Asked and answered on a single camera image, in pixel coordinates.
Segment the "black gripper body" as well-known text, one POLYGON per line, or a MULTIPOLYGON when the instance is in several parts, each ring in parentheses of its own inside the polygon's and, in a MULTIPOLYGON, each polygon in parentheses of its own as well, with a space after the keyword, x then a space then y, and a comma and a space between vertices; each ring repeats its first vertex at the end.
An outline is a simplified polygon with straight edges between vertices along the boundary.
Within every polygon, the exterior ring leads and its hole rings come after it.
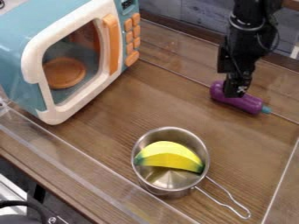
POLYGON ((278 29, 270 24, 259 31, 242 31, 231 26, 222 42, 231 59, 228 73, 250 72, 252 74, 256 61, 276 48, 279 43, 276 39, 279 39, 278 29))

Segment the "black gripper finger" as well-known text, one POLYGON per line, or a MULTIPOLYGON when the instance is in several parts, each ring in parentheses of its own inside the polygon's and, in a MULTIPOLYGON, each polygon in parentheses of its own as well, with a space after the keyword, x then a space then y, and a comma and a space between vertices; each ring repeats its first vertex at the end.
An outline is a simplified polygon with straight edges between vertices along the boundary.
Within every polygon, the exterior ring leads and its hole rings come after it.
POLYGON ((227 98, 242 98, 252 81, 250 74, 228 73, 223 82, 223 93, 227 98))
POLYGON ((228 73, 231 70, 231 59, 227 47, 224 44, 219 45, 219 55, 218 55, 218 72, 220 74, 228 73))

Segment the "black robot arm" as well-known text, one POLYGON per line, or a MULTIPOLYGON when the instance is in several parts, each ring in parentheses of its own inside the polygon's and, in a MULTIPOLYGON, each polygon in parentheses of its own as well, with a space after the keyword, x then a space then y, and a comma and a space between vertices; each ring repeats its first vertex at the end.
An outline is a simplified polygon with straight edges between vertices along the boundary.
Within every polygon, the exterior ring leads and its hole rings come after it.
POLYGON ((240 98, 248 91, 258 60, 279 45, 275 13, 283 0, 234 0, 228 31, 219 46, 218 72, 226 74, 223 94, 240 98))

